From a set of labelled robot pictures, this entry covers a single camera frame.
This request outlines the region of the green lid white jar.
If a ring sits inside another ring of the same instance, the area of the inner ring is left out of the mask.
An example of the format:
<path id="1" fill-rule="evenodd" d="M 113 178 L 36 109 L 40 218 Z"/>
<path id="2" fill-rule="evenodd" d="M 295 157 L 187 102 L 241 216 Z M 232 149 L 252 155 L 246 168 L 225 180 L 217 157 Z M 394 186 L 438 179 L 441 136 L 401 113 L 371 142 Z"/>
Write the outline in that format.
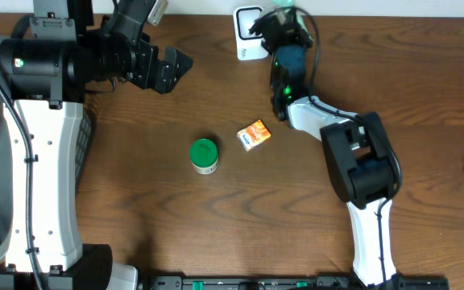
<path id="1" fill-rule="evenodd" d="M 210 139 L 198 139 L 190 147 L 189 157 L 193 168 L 202 175 L 215 172 L 218 168 L 218 147 Z"/>

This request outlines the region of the small orange snack box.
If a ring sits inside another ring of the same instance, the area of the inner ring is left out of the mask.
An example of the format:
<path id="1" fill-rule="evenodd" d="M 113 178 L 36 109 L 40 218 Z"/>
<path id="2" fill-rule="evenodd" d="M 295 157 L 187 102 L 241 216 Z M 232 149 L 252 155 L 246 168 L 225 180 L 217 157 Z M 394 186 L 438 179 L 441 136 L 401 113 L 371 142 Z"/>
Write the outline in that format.
<path id="1" fill-rule="evenodd" d="M 249 126 L 241 129 L 237 133 L 237 137 L 245 151 L 250 151 L 270 139 L 271 132 L 265 126 L 263 121 L 259 119 Z"/>

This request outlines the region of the teal white snack packet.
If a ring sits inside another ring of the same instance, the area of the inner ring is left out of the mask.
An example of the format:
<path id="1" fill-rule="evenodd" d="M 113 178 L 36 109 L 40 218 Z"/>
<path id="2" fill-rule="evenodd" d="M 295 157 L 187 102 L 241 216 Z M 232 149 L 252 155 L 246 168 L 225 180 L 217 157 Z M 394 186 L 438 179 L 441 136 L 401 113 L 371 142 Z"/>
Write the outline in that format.
<path id="1" fill-rule="evenodd" d="M 272 0 L 273 4 L 278 7 L 294 6 L 295 0 Z"/>

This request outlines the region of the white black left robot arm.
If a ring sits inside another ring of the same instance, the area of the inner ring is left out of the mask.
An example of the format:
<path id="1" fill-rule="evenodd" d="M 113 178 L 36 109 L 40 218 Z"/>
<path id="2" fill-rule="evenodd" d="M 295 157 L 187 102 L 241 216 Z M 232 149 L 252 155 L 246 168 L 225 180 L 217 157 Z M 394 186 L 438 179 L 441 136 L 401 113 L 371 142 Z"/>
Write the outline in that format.
<path id="1" fill-rule="evenodd" d="M 110 246 L 84 244 L 76 186 L 91 133 L 84 110 L 91 81 L 122 78 L 171 92 L 193 61 L 165 57 L 143 28 L 167 0 L 120 0 L 95 27 L 89 1 L 36 1 L 31 38 L 0 44 L 0 94 L 10 137 L 13 217 L 0 289 L 139 289 L 139 270 L 116 263 Z"/>

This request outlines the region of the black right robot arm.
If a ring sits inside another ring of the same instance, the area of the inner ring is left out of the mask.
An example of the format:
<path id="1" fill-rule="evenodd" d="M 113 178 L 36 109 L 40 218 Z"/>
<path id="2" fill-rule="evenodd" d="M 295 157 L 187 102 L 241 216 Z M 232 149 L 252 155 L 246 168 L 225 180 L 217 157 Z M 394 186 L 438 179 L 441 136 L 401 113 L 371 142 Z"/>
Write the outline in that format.
<path id="1" fill-rule="evenodd" d="M 400 162 L 377 113 L 356 114 L 325 104 L 313 91 L 317 73 L 306 52 L 320 47 L 296 6 L 264 12 L 249 32 L 261 35 L 271 55 L 271 103 L 275 116 L 321 142 L 329 180 L 350 215 L 354 238 L 354 288 L 396 289 L 389 221 L 402 184 Z"/>

